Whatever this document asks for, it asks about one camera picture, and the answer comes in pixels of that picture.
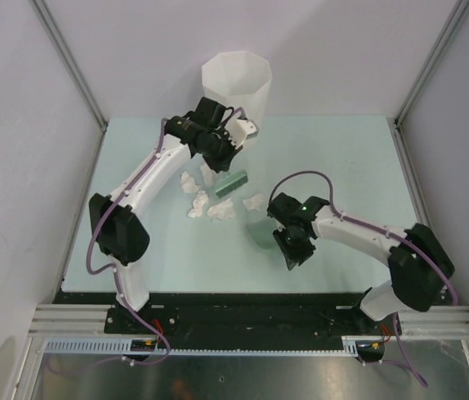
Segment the green plastic dustpan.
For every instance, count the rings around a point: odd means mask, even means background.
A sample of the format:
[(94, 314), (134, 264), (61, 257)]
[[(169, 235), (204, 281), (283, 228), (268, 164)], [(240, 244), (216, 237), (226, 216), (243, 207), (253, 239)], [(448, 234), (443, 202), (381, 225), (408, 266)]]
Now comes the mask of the green plastic dustpan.
[(252, 242), (261, 249), (273, 250), (278, 249), (277, 240), (273, 233), (278, 230), (275, 220), (266, 218), (255, 222), (249, 222), (246, 225), (248, 237)]

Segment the green hand brush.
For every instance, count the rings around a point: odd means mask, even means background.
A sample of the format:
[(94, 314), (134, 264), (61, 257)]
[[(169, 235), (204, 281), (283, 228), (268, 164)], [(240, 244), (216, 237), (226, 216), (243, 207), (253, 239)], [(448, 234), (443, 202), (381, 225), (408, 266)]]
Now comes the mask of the green hand brush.
[(245, 170), (227, 172), (215, 183), (214, 192), (218, 198), (224, 198), (226, 195), (238, 190), (238, 188), (241, 188), (246, 183), (248, 183), (248, 174)]

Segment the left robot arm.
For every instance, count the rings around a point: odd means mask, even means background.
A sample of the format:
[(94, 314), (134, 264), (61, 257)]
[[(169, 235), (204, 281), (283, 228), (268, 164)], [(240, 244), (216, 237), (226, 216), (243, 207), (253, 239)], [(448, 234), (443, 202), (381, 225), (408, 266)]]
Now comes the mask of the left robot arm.
[(201, 155), (215, 173), (228, 172), (245, 142), (258, 133), (243, 108), (202, 97), (195, 110), (161, 121), (157, 144), (122, 184), (106, 196), (95, 193), (90, 198), (87, 272), (104, 272), (104, 267), (92, 266), (93, 249), (99, 248), (109, 259), (106, 267), (114, 275), (118, 301), (126, 307), (122, 322), (132, 332), (142, 333), (152, 322), (151, 312), (143, 307), (150, 295), (139, 265), (151, 242), (141, 219), (145, 208), (194, 156)]

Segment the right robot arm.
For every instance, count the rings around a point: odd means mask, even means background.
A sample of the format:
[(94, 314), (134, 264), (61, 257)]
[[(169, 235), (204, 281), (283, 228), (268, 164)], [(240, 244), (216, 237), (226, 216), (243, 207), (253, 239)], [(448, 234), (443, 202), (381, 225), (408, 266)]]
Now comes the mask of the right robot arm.
[(373, 333), (393, 313), (429, 311), (455, 272), (434, 232), (418, 222), (404, 230), (380, 227), (339, 214), (320, 197), (299, 202), (283, 192), (269, 202), (267, 215), (277, 221), (272, 235), (290, 270), (313, 255), (312, 241), (318, 238), (346, 245), (389, 269), (390, 279), (368, 289), (352, 307), (352, 326), (361, 334)]

